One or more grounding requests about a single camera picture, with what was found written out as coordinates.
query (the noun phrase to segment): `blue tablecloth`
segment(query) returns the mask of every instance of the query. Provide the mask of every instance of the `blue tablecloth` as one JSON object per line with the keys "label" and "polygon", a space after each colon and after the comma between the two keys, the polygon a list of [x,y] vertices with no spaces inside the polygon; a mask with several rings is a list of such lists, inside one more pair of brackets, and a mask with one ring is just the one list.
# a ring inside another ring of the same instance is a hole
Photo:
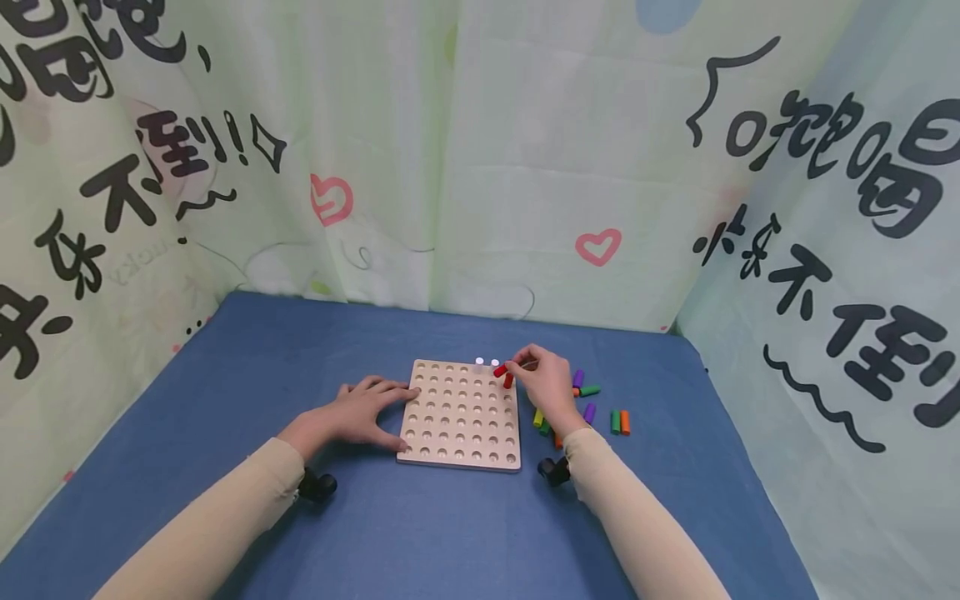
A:
{"label": "blue tablecloth", "polygon": [[[293,416],[417,358],[503,360],[529,342],[603,391],[597,429],[694,539],[733,598],[815,598],[696,350],[681,338],[231,294],[0,564],[0,598],[88,598],[191,499]],[[317,462],[340,488],[263,536],[225,598],[582,600],[633,592],[520,394],[519,474],[400,465],[366,447]],[[633,436],[610,433],[631,411]],[[386,413],[399,432],[402,409]]]}

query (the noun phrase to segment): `chinese character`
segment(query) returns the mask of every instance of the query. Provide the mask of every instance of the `chinese character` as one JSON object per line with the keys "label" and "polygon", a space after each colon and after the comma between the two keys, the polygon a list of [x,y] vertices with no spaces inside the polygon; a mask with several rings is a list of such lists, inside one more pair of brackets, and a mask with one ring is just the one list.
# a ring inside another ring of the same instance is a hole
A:
{"label": "chinese character", "polygon": [[[13,376],[17,379],[26,379],[30,376],[37,363],[40,362],[40,353],[33,338],[30,337],[30,327],[40,317],[50,303],[44,296],[34,296],[27,300],[14,292],[11,288],[0,283],[0,361],[14,348],[20,353],[20,362],[17,363]],[[11,308],[16,317],[11,319],[5,308]],[[44,335],[63,333],[73,325],[70,317],[55,317],[40,328]]]}
{"label": "chinese character", "polygon": [[[766,165],[770,154],[780,143],[780,138],[788,130],[794,130],[787,145],[787,152],[792,157],[799,158],[813,148],[815,140],[804,140],[804,136],[809,130],[817,130],[826,125],[833,114],[833,107],[825,104],[811,105],[806,98],[802,100],[798,98],[800,98],[798,89],[787,92],[783,97],[780,103],[780,116],[789,117],[789,119],[770,128],[770,136],[774,138],[774,143],[750,163],[751,171],[759,171]],[[740,128],[747,123],[754,124],[754,132],[747,144],[740,145],[738,140]],[[727,153],[730,156],[746,156],[760,143],[766,128],[767,117],[762,112],[746,110],[736,115],[727,131]]]}
{"label": "chinese character", "polygon": [[[0,60],[3,62],[7,73],[10,74],[10,81],[0,79],[0,89],[7,97],[15,102],[20,102],[27,97],[27,82],[20,74],[16,63],[13,62],[7,49],[0,44]],[[3,126],[3,135],[0,136],[0,167],[5,167],[13,160],[13,153],[16,151],[16,136],[13,134],[13,123],[10,115],[7,114],[7,108],[0,106],[0,122]]]}
{"label": "chinese character", "polygon": [[[100,268],[93,259],[106,252],[107,249],[102,244],[87,248],[86,236],[82,233],[77,235],[77,241],[74,242],[65,233],[60,232],[62,227],[63,211],[58,209],[54,222],[34,240],[34,244],[38,248],[47,247],[50,251],[50,260],[54,264],[54,272],[57,277],[64,281],[76,279],[77,290],[74,295],[77,300],[82,300],[84,298],[84,288],[89,288],[94,294],[100,291],[104,279]],[[60,249],[60,244],[63,244],[73,254],[73,262],[69,266],[63,262],[63,252]],[[86,267],[89,276],[84,275],[84,267]]]}
{"label": "chinese character", "polygon": [[754,274],[754,277],[760,276],[760,262],[767,257],[767,244],[774,233],[780,233],[780,222],[777,221],[776,212],[770,213],[770,223],[756,233],[751,249],[740,254],[747,261],[740,269],[741,279],[746,279],[750,274]]}
{"label": "chinese character", "polygon": [[48,0],[41,12],[49,12],[46,18],[32,20],[27,18],[27,12],[36,10],[37,0],[0,0],[0,15],[6,19],[17,33],[24,37],[46,37],[58,34],[66,29],[69,20],[63,0]]}
{"label": "chinese character", "polygon": [[827,127],[827,132],[820,138],[820,143],[817,144],[817,148],[813,151],[813,154],[810,155],[810,162],[806,165],[807,179],[815,180],[836,165],[836,160],[824,164],[817,164],[817,158],[829,150],[830,146],[850,135],[853,130],[856,129],[856,126],[860,124],[860,119],[862,118],[863,105],[856,102],[853,99],[853,92],[850,92],[843,101],[841,101],[836,112],[833,113]]}
{"label": "chinese character", "polygon": [[[847,348],[865,322],[885,318],[886,311],[875,304],[846,304],[834,308],[833,315],[843,320],[827,344],[827,355],[835,358]],[[942,325],[906,306],[894,306],[890,309],[890,316],[892,322],[876,329],[876,338],[883,345],[883,351],[864,346],[859,356],[866,367],[854,361],[844,365],[844,372],[850,379],[884,402],[893,397],[893,392],[880,378],[902,381],[904,376],[903,369],[894,359],[902,359],[909,365],[922,365],[930,359],[929,348],[923,344],[910,344],[903,339],[904,336],[915,333],[928,342],[941,342],[947,337],[947,330]],[[921,381],[927,386],[940,381],[953,360],[952,352],[941,353],[921,373]]]}
{"label": "chinese character", "polygon": [[123,41],[110,29],[103,39],[93,27],[104,14],[104,7],[116,12],[120,25],[127,37],[140,52],[160,62],[180,62],[186,56],[186,36],[180,36],[172,46],[160,46],[151,42],[160,31],[160,18],[166,12],[166,0],[74,0],[81,8],[86,30],[90,33],[97,48],[110,60],[119,59],[123,54]]}
{"label": "chinese character", "polygon": [[724,221],[717,225],[716,229],[713,230],[713,239],[707,240],[706,237],[697,238],[697,241],[693,243],[693,252],[699,254],[704,251],[704,248],[707,247],[707,242],[709,241],[709,248],[707,253],[704,255],[704,261],[700,263],[700,266],[706,266],[707,261],[710,260],[710,257],[713,255],[713,250],[717,247],[718,242],[723,243],[724,252],[727,254],[733,254],[733,240],[726,237],[722,237],[724,232],[732,233],[733,235],[743,235],[747,230],[743,227],[743,215],[747,213],[747,205],[741,204],[740,207],[736,210],[736,214],[733,215],[733,220],[730,222],[730,226],[727,226],[727,222]]}
{"label": "chinese character", "polygon": [[[120,227],[120,217],[125,204],[130,205],[144,225],[151,227],[156,224],[156,215],[140,197],[136,188],[130,185],[130,173],[139,164],[140,159],[137,155],[125,156],[80,186],[80,193],[84,198],[93,198],[100,192],[109,190],[107,213],[104,218],[104,226],[109,233],[114,233]],[[144,178],[140,180],[140,184],[147,191],[160,194],[158,181]]]}
{"label": "chinese character", "polygon": [[[83,36],[67,37],[38,50],[17,44],[16,53],[45,96],[60,95],[70,102],[86,102],[97,91],[101,79],[107,90],[97,94],[97,98],[113,96],[113,84],[100,62],[100,55]],[[55,72],[51,67],[61,61],[63,68]]]}
{"label": "chinese character", "polygon": [[[154,148],[168,148],[163,153],[164,162],[173,164],[170,173],[176,178],[186,177],[193,173],[200,173],[210,168],[210,165],[202,158],[194,158],[199,151],[195,146],[186,145],[182,142],[190,139],[190,132],[182,125],[176,125],[165,132],[164,128],[168,125],[177,123],[177,114],[172,110],[161,110],[152,114],[145,114],[136,120],[136,124],[147,130],[147,139]],[[154,174],[159,178],[162,176],[154,167]]]}
{"label": "chinese character", "polygon": [[[806,283],[810,277],[814,276],[824,283],[830,281],[833,277],[833,271],[831,271],[823,261],[817,258],[813,252],[807,250],[800,244],[794,244],[790,248],[790,253],[800,261],[800,265],[790,267],[789,269],[779,269],[767,277],[771,283],[790,281],[790,289],[786,291],[786,294],[783,295],[783,298],[780,299],[780,302],[777,304],[778,315],[786,313],[787,309],[790,308],[790,304],[793,303],[793,299],[796,298],[797,294],[804,288],[804,283]],[[809,321],[813,317],[813,292],[810,290],[804,290],[804,298],[800,304],[800,316],[804,321]]]}

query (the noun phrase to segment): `right hand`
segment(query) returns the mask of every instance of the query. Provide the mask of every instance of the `right hand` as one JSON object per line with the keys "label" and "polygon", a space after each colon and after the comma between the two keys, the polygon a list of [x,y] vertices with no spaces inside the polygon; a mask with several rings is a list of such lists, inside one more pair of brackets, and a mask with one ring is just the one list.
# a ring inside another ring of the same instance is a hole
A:
{"label": "right hand", "polygon": [[[531,371],[520,366],[534,360],[539,362]],[[543,412],[561,439],[577,429],[589,427],[577,411],[570,363],[565,358],[531,344],[517,352],[514,359],[506,364],[507,371],[526,387],[530,401]]]}

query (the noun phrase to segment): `finger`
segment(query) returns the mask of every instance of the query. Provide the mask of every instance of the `finger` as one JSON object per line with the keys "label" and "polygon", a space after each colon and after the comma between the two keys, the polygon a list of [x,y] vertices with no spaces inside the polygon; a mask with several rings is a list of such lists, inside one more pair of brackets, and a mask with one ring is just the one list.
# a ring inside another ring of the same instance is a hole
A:
{"label": "finger", "polygon": [[384,392],[379,396],[380,400],[380,410],[390,406],[394,402],[400,400],[409,401],[420,395],[420,388],[413,388],[408,390],[406,388],[393,388],[388,392]]}
{"label": "finger", "polygon": [[529,381],[530,377],[534,376],[534,372],[527,371],[512,360],[508,360],[504,363],[504,365],[507,366],[507,371],[516,377],[517,380],[519,380],[523,385],[527,385],[527,381]]}
{"label": "finger", "polygon": [[383,377],[381,377],[380,375],[367,375],[366,377],[360,380],[360,383],[356,385],[354,390],[360,390],[361,392],[366,392],[368,389],[380,383],[381,381],[383,381]]}
{"label": "finger", "polygon": [[407,387],[407,385],[409,384],[404,383],[402,381],[393,381],[390,379],[384,379],[380,383],[370,388],[370,391],[375,394],[382,394],[387,390],[392,390],[393,388],[405,388]]}
{"label": "finger", "polygon": [[514,355],[515,363],[525,363],[528,360],[540,360],[547,353],[547,350],[537,346],[536,344],[529,344],[524,348],[521,348]]}
{"label": "finger", "polygon": [[403,452],[410,447],[402,438],[389,434],[379,427],[375,427],[371,432],[370,443],[393,452]]}

